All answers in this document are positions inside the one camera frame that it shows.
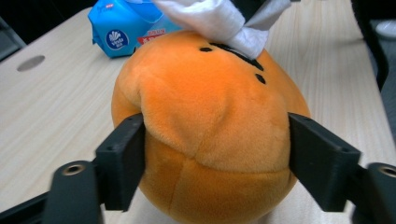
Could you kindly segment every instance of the plush toy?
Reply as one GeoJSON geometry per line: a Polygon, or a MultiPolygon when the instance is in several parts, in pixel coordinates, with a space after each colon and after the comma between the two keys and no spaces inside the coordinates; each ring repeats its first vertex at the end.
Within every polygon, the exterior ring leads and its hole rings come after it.
{"type": "Polygon", "coordinates": [[[123,66],[114,125],[143,113],[139,188],[182,223],[246,223],[296,182],[288,112],[309,117],[296,85],[263,51],[250,60],[193,31],[163,35],[123,66]]]}

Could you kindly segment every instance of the table surface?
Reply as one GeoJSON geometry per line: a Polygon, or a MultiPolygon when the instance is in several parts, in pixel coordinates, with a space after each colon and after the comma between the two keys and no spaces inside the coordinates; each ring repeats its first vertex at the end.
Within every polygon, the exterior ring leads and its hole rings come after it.
{"type": "MultiPolygon", "coordinates": [[[[92,44],[89,9],[0,64],[0,211],[50,187],[53,172],[94,157],[113,130],[111,94],[127,59],[92,44]],[[39,66],[19,72],[36,56],[39,66]]],[[[396,150],[367,48],[348,0],[293,3],[271,30],[268,51],[301,89],[317,122],[362,151],[361,165],[396,164],[396,150]]],[[[253,223],[349,223],[320,211],[297,184],[269,215],[253,223]]],[[[176,223],[138,191],[127,213],[106,223],[176,223]]]]}

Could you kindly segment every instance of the orange plush toy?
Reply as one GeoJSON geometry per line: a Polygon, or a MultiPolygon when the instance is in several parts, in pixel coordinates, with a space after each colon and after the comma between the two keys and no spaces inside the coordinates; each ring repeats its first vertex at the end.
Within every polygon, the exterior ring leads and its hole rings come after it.
{"type": "Polygon", "coordinates": [[[139,49],[116,81],[114,125],[143,113],[140,188],[182,223],[246,223],[273,209],[296,182],[288,112],[303,96],[264,51],[249,60],[195,32],[139,49]]]}

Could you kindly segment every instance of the tissue pack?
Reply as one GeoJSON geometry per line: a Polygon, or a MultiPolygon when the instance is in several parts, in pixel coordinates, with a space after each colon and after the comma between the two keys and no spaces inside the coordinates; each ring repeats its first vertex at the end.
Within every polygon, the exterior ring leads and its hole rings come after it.
{"type": "Polygon", "coordinates": [[[110,58],[132,55],[153,38],[181,29],[148,0],[99,0],[88,18],[93,44],[110,58]]]}

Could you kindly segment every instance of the dark background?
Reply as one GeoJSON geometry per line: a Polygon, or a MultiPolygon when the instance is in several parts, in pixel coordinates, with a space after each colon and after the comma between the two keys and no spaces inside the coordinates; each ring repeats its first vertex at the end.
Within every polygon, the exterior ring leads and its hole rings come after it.
{"type": "Polygon", "coordinates": [[[0,17],[29,44],[97,0],[0,0],[0,17]]]}

